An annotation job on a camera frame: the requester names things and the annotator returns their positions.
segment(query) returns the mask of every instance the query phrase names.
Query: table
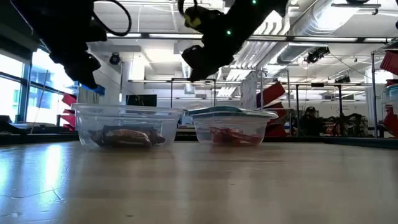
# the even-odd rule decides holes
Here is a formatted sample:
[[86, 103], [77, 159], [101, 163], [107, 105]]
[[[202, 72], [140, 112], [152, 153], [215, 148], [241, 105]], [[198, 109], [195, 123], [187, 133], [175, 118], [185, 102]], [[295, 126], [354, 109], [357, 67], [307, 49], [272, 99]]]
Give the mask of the table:
[[0, 223], [394, 223], [398, 151], [329, 144], [0, 148]]

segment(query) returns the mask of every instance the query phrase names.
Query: window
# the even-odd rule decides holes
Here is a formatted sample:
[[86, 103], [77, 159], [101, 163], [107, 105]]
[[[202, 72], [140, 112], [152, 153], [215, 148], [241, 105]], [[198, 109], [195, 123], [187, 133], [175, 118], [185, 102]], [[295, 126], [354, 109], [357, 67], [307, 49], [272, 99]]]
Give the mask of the window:
[[44, 91], [43, 93], [43, 90], [31, 87], [26, 121], [56, 124], [57, 115], [62, 114], [64, 109], [70, 109], [69, 106], [62, 102], [62, 97], [63, 95], [49, 91]]
[[65, 73], [63, 66], [54, 63], [49, 54], [41, 49], [33, 53], [32, 71], [30, 80], [40, 83], [56, 90], [72, 93], [73, 90], [68, 87], [73, 86], [75, 82]]
[[10, 116], [12, 122], [18, 114], [20, 89], [20, 83], [0, 78], [0, 115]]
[[22, 62], [0, 54], [0, 72], [21, 78], [23, 69]]

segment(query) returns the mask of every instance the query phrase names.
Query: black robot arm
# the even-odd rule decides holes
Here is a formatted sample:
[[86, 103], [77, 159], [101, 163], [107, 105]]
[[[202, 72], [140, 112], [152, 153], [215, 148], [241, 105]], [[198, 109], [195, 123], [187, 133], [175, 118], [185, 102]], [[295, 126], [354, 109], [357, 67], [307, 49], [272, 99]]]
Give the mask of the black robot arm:
[[119, 2], [108, 0], [127, 14], [129, 25], [125, 32], [114, 32], [99, 20], [94, 13], [95, 1], [97, 0], [11, 0], [49, 49], [51, 59], [62, 64], [72, 80], [90, 88], [97, 87], [93, 71], [101, 65], [87, 52], [86, 43], [105, 41], [106, 31], [124, 36], [131, 30], [130, 14]]
[[194, 45], [182, 57], [193, 68], [192, 82], [205, 79], [233, 61], [233, 55], [250, 35], [275, 10], [286, 15], [289, 0], [235, 0], [227, 14], [198, 6], [197, 2], [183, 11], [183, 0], [178, 10], [185, 18], [185, 26], [203, 34], [203, 47]]

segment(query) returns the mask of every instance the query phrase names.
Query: brown food item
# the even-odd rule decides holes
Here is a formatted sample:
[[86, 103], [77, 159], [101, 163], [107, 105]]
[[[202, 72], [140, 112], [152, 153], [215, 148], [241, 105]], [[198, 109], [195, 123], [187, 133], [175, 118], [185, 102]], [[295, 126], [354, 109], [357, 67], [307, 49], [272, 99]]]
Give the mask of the brown food item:
[[104, 136], [105, 144], [110, 145], [143, 145], [151, 147], [152, 143], [146, 133], [127, 129], [109, 131]]
[[258, 145], [262, 140], [260, 136], [242, 134], [229, 128], [210, 128], [210, 130], [210, 135], [215, 144], [232, 144], [235, 146], [241, 144]]
[[111, 147], [151, 147], [166, 141], [155, 128], [140, 126], [104, 126], [90, 131], [90, 138], [99, 146]]

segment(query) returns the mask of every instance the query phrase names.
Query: plastic container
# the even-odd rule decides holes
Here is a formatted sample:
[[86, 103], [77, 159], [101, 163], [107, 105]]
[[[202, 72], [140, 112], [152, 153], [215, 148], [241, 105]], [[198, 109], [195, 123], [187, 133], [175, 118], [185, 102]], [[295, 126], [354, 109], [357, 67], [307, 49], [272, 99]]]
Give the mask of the plastic container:
[[174, 142], [182, 110], [74, 104], [80, 142], [89, 148], [150, 148]]
[[266, 133], [267, 122], [278, 118], [272, 111], [244, 110], [216, 106], [188, 112], [200, 143], [229, 146], [258, 146]]
[[395, 108], [398, 106], [398, 84], [390, 85], [385, 87], [382, 103], [385, 105], [391, 105]]

